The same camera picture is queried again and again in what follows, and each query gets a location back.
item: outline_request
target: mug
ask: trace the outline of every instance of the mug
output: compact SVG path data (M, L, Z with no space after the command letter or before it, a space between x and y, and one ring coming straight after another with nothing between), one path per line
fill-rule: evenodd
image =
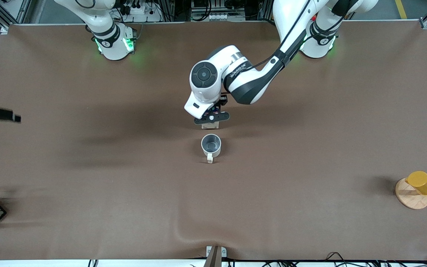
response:
M222 141L220 140L220 137L214 135L213 133L205 135L202 138L201 145L203 153L207 156L207 162L213 163L214 157L220 154L220 147L222 146Z

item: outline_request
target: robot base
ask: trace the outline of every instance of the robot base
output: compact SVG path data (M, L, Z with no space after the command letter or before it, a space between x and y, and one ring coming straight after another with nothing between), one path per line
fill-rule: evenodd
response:
M120 27L120 37L113 43L112 47L104 47L97 42L100 54L110 60L120 60L128 54L134 54L136 45L136 31L122 23L117 23Z
M307 24L307 27L305 29L306 37L309 37L311 35L310 28L312 23L313 22L311 20ZM304 55L308 57L311 57L313 59L318 59L320 57L325 56L327 52L329 52L329 50L332 49L332 45L334 44L335 37L331 41L329 41L328 39L324 39L324 40L327 40L327 43L321 45L321 44L318 44L314 38L310 38L304 44L302 44L299 50L301 50L304 53Z

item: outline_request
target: yellow tape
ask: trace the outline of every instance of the yellow tape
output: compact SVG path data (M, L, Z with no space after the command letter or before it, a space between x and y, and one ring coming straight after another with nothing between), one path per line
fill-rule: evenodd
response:
M401 19L407 19L408 17L406 17L405 8L403 8L403 3L401 3L401 0L395 0L395 3L396 7L398 8L398 12L400 13Z

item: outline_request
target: mug handle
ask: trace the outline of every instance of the mug handle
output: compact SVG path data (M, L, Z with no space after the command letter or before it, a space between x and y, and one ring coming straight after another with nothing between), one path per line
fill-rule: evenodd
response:
M212 155L212 153L207 154L207 162L208 163L214 162L214 156Z

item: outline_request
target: table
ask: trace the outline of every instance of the table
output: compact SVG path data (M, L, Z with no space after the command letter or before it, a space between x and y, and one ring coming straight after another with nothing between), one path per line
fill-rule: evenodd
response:
M191 67L236 44L256 63L267 23L145 25L108 61L83 26L0 37L0 260L427 259L427 208L393 196L427 172L427 30L344 22L322 59L296 56L252 106L201 130L183 110ZM206 164L200 140L222 153Z

